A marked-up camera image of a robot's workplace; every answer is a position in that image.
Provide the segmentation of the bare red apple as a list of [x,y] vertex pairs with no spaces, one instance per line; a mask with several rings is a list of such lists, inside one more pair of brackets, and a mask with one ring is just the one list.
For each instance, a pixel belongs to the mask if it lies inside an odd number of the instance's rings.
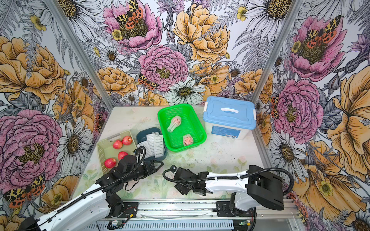
[[118,154],[118,160],[122,160],[127,155],[128,155],[128,153],[126,153],[124,151],[119,152],[119,154]]
[[122,144],[123,145],[131,145],[133,143],[133,139],[131,136],[125,136],[123,139],[122,139]]
[[108,158],[104,162],[105,167],[108,169],[115,167],[116,164],[117,164],[117,161],[115,158]]
[[114,141],[114,143],[113,143],[112,147],[113,147],[114,149],[119,150],[119,149],[121,149],[121,148],[123,147],[123,143],[122,143],[122,141],[121,141],[121,140],[116,140],[116,141]]

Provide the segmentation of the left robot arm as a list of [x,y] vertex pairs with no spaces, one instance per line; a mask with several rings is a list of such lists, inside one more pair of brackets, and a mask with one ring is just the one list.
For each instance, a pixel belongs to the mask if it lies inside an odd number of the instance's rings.
[[137,182],[156,173],[162,166],[163,162],[146,158],[146,148],[140,146],[134,155],[121,159],[79,197],[39,218],[26,218],[19,230],[80,231],[102,218],[119,217],[125,209],[118,191],[131,181]]

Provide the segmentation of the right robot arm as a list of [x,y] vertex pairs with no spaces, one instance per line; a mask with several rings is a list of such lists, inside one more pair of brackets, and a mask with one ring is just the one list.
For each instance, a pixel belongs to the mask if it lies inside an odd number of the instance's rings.
[[238,173],[193,173],[189,169],[171,166],[162,173],[165,180],[175,184],[182,195],[189,192],[206,196],[208,193],[232,192],[230,210],[247,211],[262,206],[267,209],[284,210],[284,196],[294,186],[294,176],[278,167],[261,168],[250,165]]

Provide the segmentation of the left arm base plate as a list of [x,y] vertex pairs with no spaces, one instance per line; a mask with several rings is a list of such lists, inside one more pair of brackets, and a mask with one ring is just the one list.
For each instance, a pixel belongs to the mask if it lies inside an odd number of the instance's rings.
[[104,218],[135,218],[138,206],[138,202],[120,202],[110,208]]

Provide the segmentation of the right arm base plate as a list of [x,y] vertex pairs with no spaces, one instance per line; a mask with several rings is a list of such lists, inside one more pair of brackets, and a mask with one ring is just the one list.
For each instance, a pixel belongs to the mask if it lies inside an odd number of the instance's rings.
[[218,217],[253,217],[255,212],[253,209],[247,211],[242,211],[235,208],[230,204],[230,201],[217,201],[216,208],[213,209],[213,212],[217,214]]

